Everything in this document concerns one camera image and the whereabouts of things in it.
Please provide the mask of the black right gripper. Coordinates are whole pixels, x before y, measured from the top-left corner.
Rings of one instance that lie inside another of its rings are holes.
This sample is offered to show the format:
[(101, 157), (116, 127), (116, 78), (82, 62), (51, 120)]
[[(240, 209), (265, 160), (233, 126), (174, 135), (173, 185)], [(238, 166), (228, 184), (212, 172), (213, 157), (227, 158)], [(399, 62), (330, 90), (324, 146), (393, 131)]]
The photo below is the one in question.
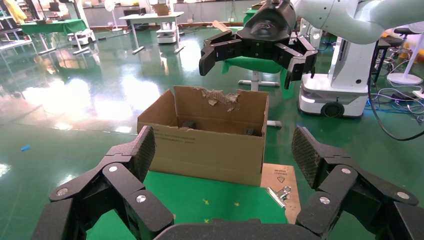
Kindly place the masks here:
[(296, 27), (296, 13), (289, 0), (266, 3), (246, 22), (242, 38), (230, 30), (203, 41), (198, 62), (199, 74), (206, 76), (216, 62), (236, 57), (274, 60), (286, 69), (283, 82), (288, 90), (291, 82), (304, 74), (315, 74), (318, 51), (303, 36), (289, 44)]

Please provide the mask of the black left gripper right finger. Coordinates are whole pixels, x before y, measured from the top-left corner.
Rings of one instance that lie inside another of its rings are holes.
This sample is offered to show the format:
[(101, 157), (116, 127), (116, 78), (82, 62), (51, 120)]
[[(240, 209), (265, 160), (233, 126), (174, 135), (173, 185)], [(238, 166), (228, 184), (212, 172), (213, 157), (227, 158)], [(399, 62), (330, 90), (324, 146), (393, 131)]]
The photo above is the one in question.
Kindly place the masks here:
[(409, 191), (361, 168), (342, 148), (295, 129), (292, 156), (314, 190), (296, 224), (325, 240), (342, 213), (353, 215), (378, 240), (421, 240), (424, 210)]

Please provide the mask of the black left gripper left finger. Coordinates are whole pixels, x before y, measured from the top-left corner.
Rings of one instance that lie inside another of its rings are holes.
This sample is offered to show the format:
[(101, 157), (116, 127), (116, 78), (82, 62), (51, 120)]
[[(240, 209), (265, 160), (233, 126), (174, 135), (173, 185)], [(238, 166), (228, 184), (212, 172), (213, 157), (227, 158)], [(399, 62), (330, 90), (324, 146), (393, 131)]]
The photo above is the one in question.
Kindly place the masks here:
[(151, 126), (135, 140), (111, 147), (97, 166), (50, 193), (32, 239), (84, 240), (109, 211), (136, 239), (154, 239), (174, 223), (173, 214), (144, 185), (155, 150)]

